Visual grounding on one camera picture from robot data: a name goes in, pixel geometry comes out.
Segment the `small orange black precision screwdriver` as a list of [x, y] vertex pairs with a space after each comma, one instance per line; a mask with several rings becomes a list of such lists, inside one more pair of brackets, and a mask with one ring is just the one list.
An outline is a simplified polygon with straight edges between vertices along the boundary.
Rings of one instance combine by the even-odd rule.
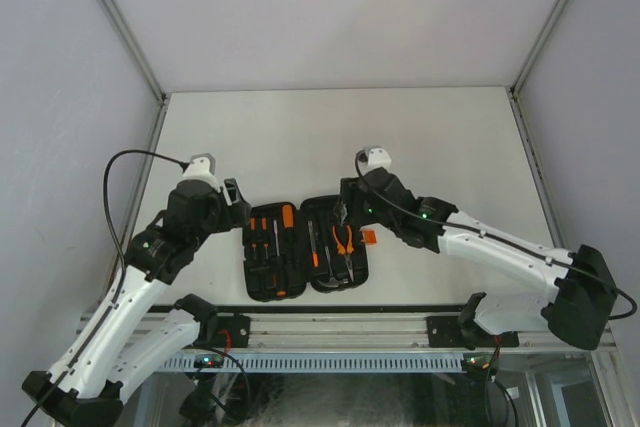
[[250, 241], [252, 247], [252, 262], [254, 265], [257, 265], [259, 258], [257, 249], [256, 218], [254, 217], [250, 219]]

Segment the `orange handled needle-nose pliers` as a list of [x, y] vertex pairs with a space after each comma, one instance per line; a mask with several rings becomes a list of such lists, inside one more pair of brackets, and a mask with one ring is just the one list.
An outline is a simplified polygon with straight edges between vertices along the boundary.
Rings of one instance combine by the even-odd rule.
[[354, 281], [352, 228], [348, 225], [333, 225], [332, 236], [336, 251], [336, 256], [333, 259], [334, 271], [340, 281], [352, 283]]

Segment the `orange grip bit screwdriver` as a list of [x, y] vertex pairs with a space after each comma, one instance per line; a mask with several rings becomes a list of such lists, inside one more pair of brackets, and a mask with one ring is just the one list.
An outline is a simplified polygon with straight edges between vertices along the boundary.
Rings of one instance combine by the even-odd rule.
[[291, 204], [285, 204], [282, 207], [282, 222], [285, 241], [288, 246], [293, 246], [295, 242], [295, 214]]

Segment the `black plastic tool case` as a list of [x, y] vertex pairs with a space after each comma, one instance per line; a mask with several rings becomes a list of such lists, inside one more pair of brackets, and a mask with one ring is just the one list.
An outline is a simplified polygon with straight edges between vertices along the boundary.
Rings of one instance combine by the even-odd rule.
[[[329, 247], [332, 269], [335, 278], [338, 279], [333, 264], [336, 251], [332, 236], [332, 226], [338, 225], [333, 214], [333, 207], [337, 199], [338, 196], [336, 195], [321, 196], [306, 199], [300, 205], [295, 205], [291, 202], [279, 202], [257, 206], [251, 210], [250, 219], [252, 217], [256, 218], [259, 258], [257, 265], [254, 265], [252, 262], [250, 222], [249, 225], [244, 228], [242, 234], [244, 279], [246, 291], [251, 299], [258, 302], [280, 301], [301, 296], [307, 287], [312, 287], [317, 291], [312, 284], [316, 280], [322, 280], [324, 282], [328, 280], [328, 267], [324, 253], [325, 246]], [[295, 242], [293, 246], [288, 246], [284, 238], [282, 207], [285, 204], [291, 204], [295, 214]], [[269, 230], [269, 259], [267, 263], [264, 262], [264, 248], [261, 242], [262, 217], [267, 218]], [[287, 283], [287, 296], [284, 298], [278, 298], [276, 295], [274, 219], [278, 221], [281, 255]], [[315, 235], [320, 264], [318, 268], [314, 268], [312, 262], [308, 230], [309, 220], [313, 221], [316, 231]], [[371, 229], [356, 228], [350, 224], [345, 225], [350, 226], [353, 232], [354, 253], [352, 254], [352, 263], [354, 281], [349, 283], [345, 289], [320, 293], [340, 292], [357, 288], [363, 285], [369, 278], [367, 248], [377, 242], [376, 234]]]

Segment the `black orange handled screwdriver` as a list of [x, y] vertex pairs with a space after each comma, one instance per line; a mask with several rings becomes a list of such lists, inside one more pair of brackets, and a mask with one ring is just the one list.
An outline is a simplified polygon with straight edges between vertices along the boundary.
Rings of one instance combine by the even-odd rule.
[[276, 257], [275, 257], [276, 295], [278, 298], [284, 298], [287, 296], [287, 283], [286, 283], [286, 276], [284, 272], [282, 255], [281, 255], [278, 221], [276, 219], [273, 220], [273, 231], [274, 231], [274, 240], [275, 240], [275, 247], [276, 247]]

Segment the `black handled claw hammer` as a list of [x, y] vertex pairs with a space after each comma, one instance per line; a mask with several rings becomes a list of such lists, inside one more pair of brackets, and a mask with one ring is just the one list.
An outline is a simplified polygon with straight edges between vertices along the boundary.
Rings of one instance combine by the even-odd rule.
[[328, 280], [326, 282], [322, 280], [316, 280], [312, 286], [319, 292], [335, 291], [345, 289], [349, 282], [347, 280], [338, 280], [334, 276], [334, 272], [331, 265], [331, 255], [328, 246], [324, 247], [325, 258], [328, 267]]

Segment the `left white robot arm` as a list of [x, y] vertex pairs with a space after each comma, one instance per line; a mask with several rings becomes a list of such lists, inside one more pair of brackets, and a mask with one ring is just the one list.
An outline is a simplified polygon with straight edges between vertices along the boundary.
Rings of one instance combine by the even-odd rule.
[[136, 234], [125, 270], [65, 354], [30, 372], [23, 391], [63, 426], [113, 426], [134, 391], [184, 347], [206, 347], [219, 334], [216, 308], [195, 294], [175, 302], [142, 340], [128, 340], [156, 300], [213, 234], [243, 228], [250, 205], [235, 179], [220, 186], [190, 178], [170, 192], [166, 209]]

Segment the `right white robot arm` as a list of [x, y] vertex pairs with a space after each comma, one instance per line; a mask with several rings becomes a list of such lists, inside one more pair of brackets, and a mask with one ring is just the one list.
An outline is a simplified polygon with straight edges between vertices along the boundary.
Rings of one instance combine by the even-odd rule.
[[339, 218], [378, 224], [406, 245], [477, 262], [526, 287], [517, 294], [471, 295], [458, 317], [461, 338], [480, 346], [493, 336], [549, 331], [564, 343], [597, 348], [620, 294], [604, 256], [549, 248], [494, 229], [436, 197], [416, 197], [383, 168], [340, 182]]

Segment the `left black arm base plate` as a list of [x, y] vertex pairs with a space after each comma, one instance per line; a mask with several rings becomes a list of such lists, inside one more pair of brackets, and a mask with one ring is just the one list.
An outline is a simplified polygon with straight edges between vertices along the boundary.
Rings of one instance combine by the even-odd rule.
[[248, 316], [220, 315], [216, 321], [209, 322], [201, 328], [193, 345], [196, 348], [214, 348], [229, 351], [232, 348], [247, 348], [251, 330], [251, 319]]

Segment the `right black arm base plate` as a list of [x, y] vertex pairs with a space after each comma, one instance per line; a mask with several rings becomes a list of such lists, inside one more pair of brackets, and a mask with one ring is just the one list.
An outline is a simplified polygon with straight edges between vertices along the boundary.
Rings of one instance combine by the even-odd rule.
[[460, 323], [457, 316], [429, 316], [426, 318], [429, 345], [433, 348], [476, 348], [518, 347], [516, 332], [489, 334], [474, 321]]

